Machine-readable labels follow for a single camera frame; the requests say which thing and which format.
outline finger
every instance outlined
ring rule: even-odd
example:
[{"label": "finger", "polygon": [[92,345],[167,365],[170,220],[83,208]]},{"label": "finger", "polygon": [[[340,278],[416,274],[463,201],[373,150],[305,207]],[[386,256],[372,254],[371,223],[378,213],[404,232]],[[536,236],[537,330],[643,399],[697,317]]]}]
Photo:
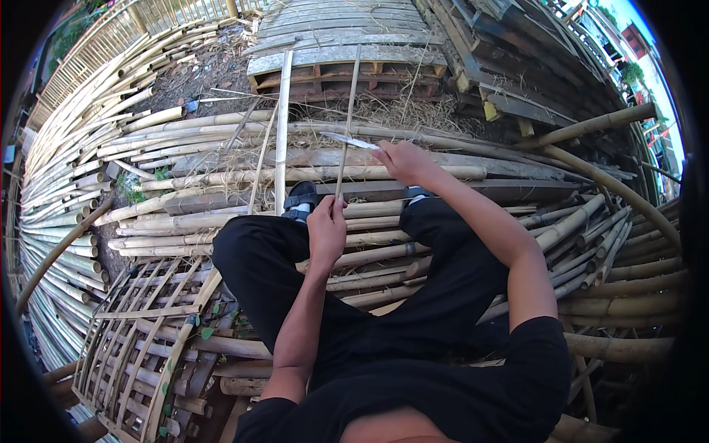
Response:
[{"label": "finger", "polygon": [[330,194],[327,196],[323,197],[323,200],[320,201],[320,204],[318,205],[317,208],[313,211],[313,214],[315,213],[325,213],[325,214],[330,214],[330,208],[332,208],[333,203],[335,202],[335,196]]},{"label": "finger", "polygon": [[342,227],[345,226],[345,230],[347,230],[347,222],[345,221],[345,214],[342,212],[343,208],[347,206],[344,200],[341,198],[338,198],[335,204],[333,205],[333,222],[335,223],[336,226]]}]

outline knife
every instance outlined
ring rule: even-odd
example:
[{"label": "knife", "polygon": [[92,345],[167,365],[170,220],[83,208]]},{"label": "knife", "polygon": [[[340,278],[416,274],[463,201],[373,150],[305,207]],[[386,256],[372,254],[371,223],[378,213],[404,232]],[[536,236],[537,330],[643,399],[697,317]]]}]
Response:
[{"label": "knife", "polygon": [[358,139],[356,139],[356,138],[347,137],[346,135],[342,135],[342,134],[329,133],[329,132],[323,131],[323,132],[320,133],[320,135],[324,135],[324,136],[329,137],[329,138],[334,138],[335,140],[339,140],[340,142],[345,142],[345,143],[347,143],[348,145],[357,146],[357,147],[363,147],[364,149],[373,149],[373,150],[374,150],[374,149],[381,149],[381,148],[380,148],[379,146],[377,146],[377,145],[373,145],[373,144],[371,144],[371,143],[367,143],[367,142],[365,142],[365,141],[358,140]]}]

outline black pants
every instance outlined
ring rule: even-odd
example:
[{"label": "black pants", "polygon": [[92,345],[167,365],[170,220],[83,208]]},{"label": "black pants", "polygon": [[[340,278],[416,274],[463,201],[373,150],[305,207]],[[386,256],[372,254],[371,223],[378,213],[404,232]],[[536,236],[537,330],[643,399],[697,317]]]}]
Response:
[{"label": "black pants", "polygon": [[[401,214],[401,229],[432,248],[425,285],[380,317],[325,297],[311,390],[343,369],[381,359],[436,360],[469,340],[475,323],[503,292],[508,269],[440,198]],[[304,275],[308,228],[280,217],[233,218],[213,241],[212,260],[271,353]]]}]

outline black sandal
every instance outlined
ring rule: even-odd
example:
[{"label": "black sandal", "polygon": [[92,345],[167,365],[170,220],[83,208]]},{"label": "black sandal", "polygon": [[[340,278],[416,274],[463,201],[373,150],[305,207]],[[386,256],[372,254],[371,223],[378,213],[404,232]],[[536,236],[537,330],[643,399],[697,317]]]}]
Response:
[{"label": "black sandal", "polygon": [[[295,207],[303,203],[310,205],[310,212],[298,211],[295,209]],[[285,209],[286,212],[282,213],[281,217],[305,221],[308,215],[313,213],[317,205],[318,189],[315,183],[312,180],[300,180],[291,188],[288,198],[286,198],[283,203],[283,209]]]},{"label": "black sandal", "polygon": [[403,202],[401,204],[401,210],[403,211],[406,209],[409,203],[411,203],[411,199],[414,197],[418,196],[427,196],[427,197],[436,197],[436,194],[434,194],[431,191],[427,191],[421,186],[414,186],[409,187],[407,186],[401,193],[401,196],[403,198]]}]

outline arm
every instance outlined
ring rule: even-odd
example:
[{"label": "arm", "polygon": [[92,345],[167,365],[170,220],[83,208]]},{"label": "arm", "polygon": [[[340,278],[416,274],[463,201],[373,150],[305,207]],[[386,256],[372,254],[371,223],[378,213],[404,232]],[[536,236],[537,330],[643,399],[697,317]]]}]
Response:
[{"label": "arm", "polygon": [[325,196],[308,217],[311,258],[301,290],[276,338],[273,373],[261,399],[280,397],[300,403],[318,354],[325,285],[335,261],[345,248],[346,206],[335,196]]},{"label": "arm", "polygon": [[557,301],[544,254],[534,237],[513,216],[448,174],[414,144],[382,141],[381,148],[373,151],[373,155],[384,163],[393,178],[407,186],[422,186],[443,198],[510,269],[510,331],[530,318],[557,318]]}]

